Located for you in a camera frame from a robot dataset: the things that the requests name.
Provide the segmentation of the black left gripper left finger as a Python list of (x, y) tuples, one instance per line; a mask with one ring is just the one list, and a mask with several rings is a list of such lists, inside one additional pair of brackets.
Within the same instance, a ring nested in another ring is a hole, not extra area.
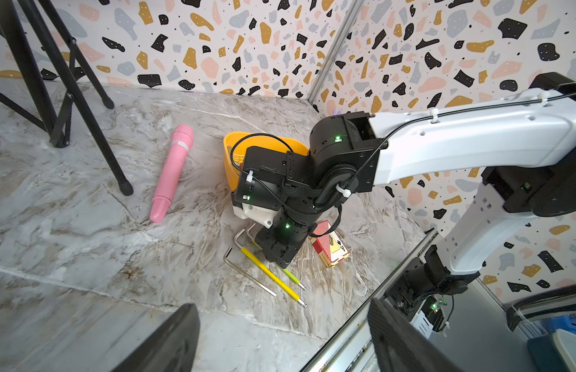
[(191, 371), (199, 331), (196, 306), (181, 305), (114, 371)]

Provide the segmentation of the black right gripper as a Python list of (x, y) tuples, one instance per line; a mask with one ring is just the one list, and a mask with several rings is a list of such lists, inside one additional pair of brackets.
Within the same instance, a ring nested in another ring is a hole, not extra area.
[(272, 226), (259, 232), (259, 246), (266, 260), (288, 268), (320, 217), (321, 212), (303, 214), (281, 207)]

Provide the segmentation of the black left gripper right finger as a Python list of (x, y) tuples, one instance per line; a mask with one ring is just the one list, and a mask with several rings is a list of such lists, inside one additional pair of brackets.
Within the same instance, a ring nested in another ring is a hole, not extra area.
[(455, 364), (388, 302), (372, 299), (368, 325), (381, 371), (454, 371)]

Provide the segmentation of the green sleeved hex key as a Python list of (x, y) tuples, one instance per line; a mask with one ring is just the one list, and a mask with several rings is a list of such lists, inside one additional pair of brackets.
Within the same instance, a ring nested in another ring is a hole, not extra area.
[[(257, 249), (259, 251), (262, 251), (262, 248), (257, 244), (257, 242), (255, 241), (255, 234), (253, 234), (253, 229), (257, 226), (257, 223), (253, 223), (249, 226), (249, 228), (246, 231), (246, 234), (249, 238), (249, 240), (257, 247)], [(294, 284), (296, 284), (298, 287), (300, 287), (303, 291), (307, 290), (307, 287), (304, 285), (304, 283), (298, 279), (291, 271), (289, 271), (288, 269), (283, 269), (280, 268), (283, 273), (291, 280), (291, 282), (293, 282)]]

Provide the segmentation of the yellow sleeved hex key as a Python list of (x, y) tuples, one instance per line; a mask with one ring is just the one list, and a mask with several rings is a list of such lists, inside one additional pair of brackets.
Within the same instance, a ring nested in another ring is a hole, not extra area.
[(245, 233), (244, 229), (241, 229), (238, 233), (235, 234), (233, 240), (234, 242), (241, 248), (241, 252), (252, 262), (254, 263), (260, 271), (262, 271), (267, 277), (269, 277), (274, 283), (276, 283), (289, 297), (291, 297), (295, 302), (297, 302), (303, 308), (307, 308), (308, 305), (306, 302), (301, 299), (301, 297), (292, 290), (289, 285), (284, 283), (281, 279), (279, 279), (272, 271), (269, 270), (262, 262), (259, 260), (255, 254), (253, 254), (246, 246), (240, 244), (238, 239)]

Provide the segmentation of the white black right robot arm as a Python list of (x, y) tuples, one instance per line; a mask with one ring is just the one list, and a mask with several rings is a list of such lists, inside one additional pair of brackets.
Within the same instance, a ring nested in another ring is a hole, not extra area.
[(408, 268), (388, 297), (412, 318), (431, 295), (463, 293), (482, 264), (517, 228), (538, 217), (576, 211), (576, 82), (539, 74), (503, 99), (427, 113), (347, 113), (310, 132), (303, 167), (309, 192), (290, 192), (255, 243), (287, 267), (316, 234), (323, 211), (355, 193), (424, 173), (481, 167), (483, 180), (455, 227)]

